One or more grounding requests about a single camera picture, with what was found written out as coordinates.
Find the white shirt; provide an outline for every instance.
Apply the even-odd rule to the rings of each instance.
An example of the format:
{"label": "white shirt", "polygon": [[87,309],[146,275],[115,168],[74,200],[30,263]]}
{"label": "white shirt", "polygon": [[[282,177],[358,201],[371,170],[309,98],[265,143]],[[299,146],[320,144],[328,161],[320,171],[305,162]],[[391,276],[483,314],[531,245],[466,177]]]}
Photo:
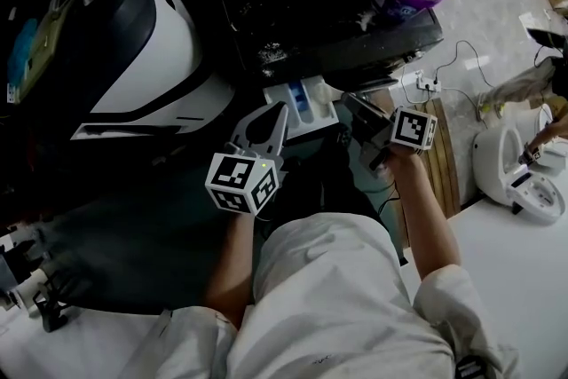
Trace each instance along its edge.
{"label": "white shirt", "polygon": [[411,304],[391,239],[368,217],[325,213],[279,228],[254,294],[238,335],[212,310],[174,312],[156,377],[449,379],[470,354],[486,377],[520,377],[467,272],[432,273]]}

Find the blue object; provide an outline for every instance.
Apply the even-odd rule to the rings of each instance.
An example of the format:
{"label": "blue object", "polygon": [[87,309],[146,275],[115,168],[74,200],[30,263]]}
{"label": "blue object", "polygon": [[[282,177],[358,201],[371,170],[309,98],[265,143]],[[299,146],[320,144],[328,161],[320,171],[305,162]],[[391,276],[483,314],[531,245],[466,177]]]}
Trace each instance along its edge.
{"label": "blue object", "polygon": [[14,42],[14,48],[8,59],[8,83],[20,87],[29,59],[29,50],[37,31],[37,20],[27,20]]}
{"label": "blue object", "polygon": [[296,101],[296,107],[298,108],[298,111],[309,111],[310,103],[308,103],[308,99],[305,96],[302,83],[300,83],[299,81],[294,81],[293,83],[289,83],[288,86],[292,90],[292,95],[294,95],[294,100]]}

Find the power strip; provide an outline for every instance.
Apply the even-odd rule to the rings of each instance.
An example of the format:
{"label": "power strip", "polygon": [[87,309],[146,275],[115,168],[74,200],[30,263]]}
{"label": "power strip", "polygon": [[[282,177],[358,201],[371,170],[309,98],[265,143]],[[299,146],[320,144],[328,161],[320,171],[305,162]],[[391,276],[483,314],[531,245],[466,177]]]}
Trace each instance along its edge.
{"label": "power strip", "polygon": [[442,91],[442,84],[440,81],[435,81],[429,77],[424,77],[424,73],[418,70],[416,73],[416,87],[421,91],[438,92]]}

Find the white sleeve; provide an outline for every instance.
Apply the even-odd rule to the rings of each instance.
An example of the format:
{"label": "white sleeve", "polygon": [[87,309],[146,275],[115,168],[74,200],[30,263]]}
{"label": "white sleeve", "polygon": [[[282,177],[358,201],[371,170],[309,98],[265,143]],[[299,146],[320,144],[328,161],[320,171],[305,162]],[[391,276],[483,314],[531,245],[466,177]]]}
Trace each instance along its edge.
{"label": "white sleeve", "polygon": [[450,344],[456,364],[473,355],[493,369],[494,377],[521,377],[517,350],[499,342],[469,274],[460,266],[448,265],[428,275],[418,288],[414,309]]}
{"label": "white sleeve", "polygon": [[198,306],[174,311],[164,332],[156,379],[225,379],[237,330],[223,314]]}

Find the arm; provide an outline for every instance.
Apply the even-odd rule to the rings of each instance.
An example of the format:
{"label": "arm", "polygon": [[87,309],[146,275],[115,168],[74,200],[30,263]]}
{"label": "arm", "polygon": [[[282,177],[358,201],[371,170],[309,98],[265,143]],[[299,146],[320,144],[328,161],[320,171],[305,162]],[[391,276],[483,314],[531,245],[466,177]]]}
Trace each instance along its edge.
{"label": "arm", "polygon": [[460,265],[460,250],[454,233],[434,196],[422,160],[406,147],[391,149],[393,154],[387,166],[397,182],[420,277],[424,279],[446,265]]}
{"label": "arm", "polygon": [[252,215],[231,218],[221,258],[205,294],[205,306],[221,312],[237,329],[250,299],[254,223]]}
{"label": "arm", "polygon": [[562,136],[566,137],[568,135],[568,104],[565,105],[562,110],[558,113],[558,121],[549,123],[544,129],[540,131],[539,134],[531,141],[531,143],[526,147],[532,154],[536,149],[543,144],[551,141],[552,139]]}

